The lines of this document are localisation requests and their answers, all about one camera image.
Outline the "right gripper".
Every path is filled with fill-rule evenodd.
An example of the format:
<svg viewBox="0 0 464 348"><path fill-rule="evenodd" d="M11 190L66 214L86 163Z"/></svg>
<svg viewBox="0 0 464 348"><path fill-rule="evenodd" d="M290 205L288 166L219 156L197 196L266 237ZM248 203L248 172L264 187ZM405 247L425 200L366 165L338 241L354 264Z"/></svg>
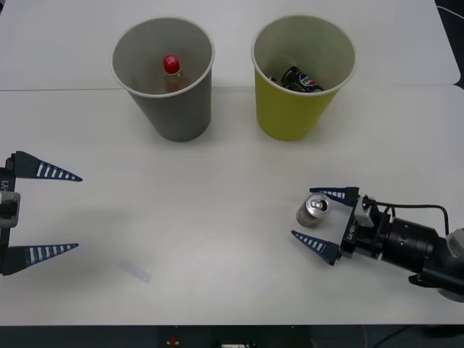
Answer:
<svg viewBox="0 0 464 348"><path fill-rule="evenodd" d="M385 215L379 211L377 201L369 196L360 196L359 188L354 186L317 187L310 188L309 192L325 194L331 201L352 209L340 248L333 242L294 230L291 231L293 237L331 266L334 266L341 255L351 257L358 253L375 260L381 256L381 221Z"/></svg>

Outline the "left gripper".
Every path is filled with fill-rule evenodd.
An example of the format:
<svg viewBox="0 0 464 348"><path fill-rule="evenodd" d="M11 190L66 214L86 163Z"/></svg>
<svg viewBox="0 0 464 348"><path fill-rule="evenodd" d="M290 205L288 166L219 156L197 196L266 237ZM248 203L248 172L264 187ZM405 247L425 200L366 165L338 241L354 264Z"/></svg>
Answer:
<svg viewBox="0 0 464 348"><path fill-rule="evenodd" d="M18 178L82 182L83 179L68 170L34 157L27 152L14 153L14 173ZM79 244L54 244L39 246L9 246L13 228L14 208L12 192L16 178L7 160L1 167L1 274L10 276L40 262L69 252Z"/></svg>

